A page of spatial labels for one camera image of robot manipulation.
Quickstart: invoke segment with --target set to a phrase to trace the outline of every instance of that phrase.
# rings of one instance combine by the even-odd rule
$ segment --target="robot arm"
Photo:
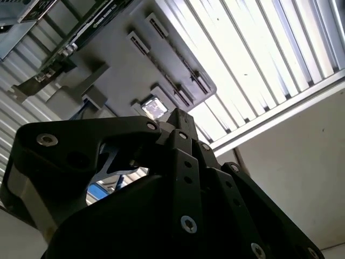
[[[148,175],[86,206],[96,175],[133,166]],[[238,165],[218,164],[179,109],[160,124],[120,117],[25,125],[0,198],[42,233],[46,259],[324,258]]]

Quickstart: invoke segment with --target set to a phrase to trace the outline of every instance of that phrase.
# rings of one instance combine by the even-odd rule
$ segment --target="blue object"
[[[89,186],[88,192],[98,200],[103,199],[109,195],[104,188],[96,183]]]

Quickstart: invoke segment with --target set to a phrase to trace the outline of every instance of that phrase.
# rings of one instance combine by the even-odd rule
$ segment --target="metal bolt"
[[[147,126],[148,126],[151,130],[157,129],[156,125],[154,125],[154,124],[152,124],[152,123],[150,123],[150,122],[147,123]]]
[[[183,139],[187,139],[188,138],[187,135],[184,134],[183,132],[180,132],[180,137],[183,138]]]
[[[252,247],[252,251],[256,255],[257,259],[266,259],[266,254],[263,251],[263,249],[261,248],[261,246],[259,246],[258,244],[252,243],[251,247]]]
[[[206,144],[202,144],[202,147],[203,147],[206,151],[210,151],[210,150],[211,150],[211,148],[210,148],[208,145],[206,145]]]
[[[36,138],[37,143],[45,147],[52,147],[58,144],[58,139],[52,134],[40,134]]]
[[[312,256],[315,258],[315,259],[319,259],[319,256],[315,253],[315,251],[313,249],[311,249],[310,247],[308,248],[309,252],[312,254]]]
[[[196,223],[190,216],[181,217],[181,226],[189,234],[196,233],[196,230],[197,230]]]
[[[231,168],[236,172],[236,173],[238,173],[239,172],[239,169],[238,169],[238,167],[237,166],[235,166],[235,165],[231,165]]]

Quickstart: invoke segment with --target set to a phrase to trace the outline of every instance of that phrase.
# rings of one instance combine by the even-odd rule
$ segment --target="white wall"
[[[45,250],[38,230],[0,210],[1,259],[40,259]]]
[[[239,150],[253,180],[320,249],[345,242],[345,94],[327,98]]]
[[[345,245],[322,251],[325,259],[344,259],[345,258]]]

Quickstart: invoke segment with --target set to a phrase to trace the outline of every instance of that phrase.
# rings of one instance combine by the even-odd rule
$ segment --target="corrugated metal ceiling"
[[[156,2],[217,85],[190,112],[213,149],[344,68],[335,1]]]

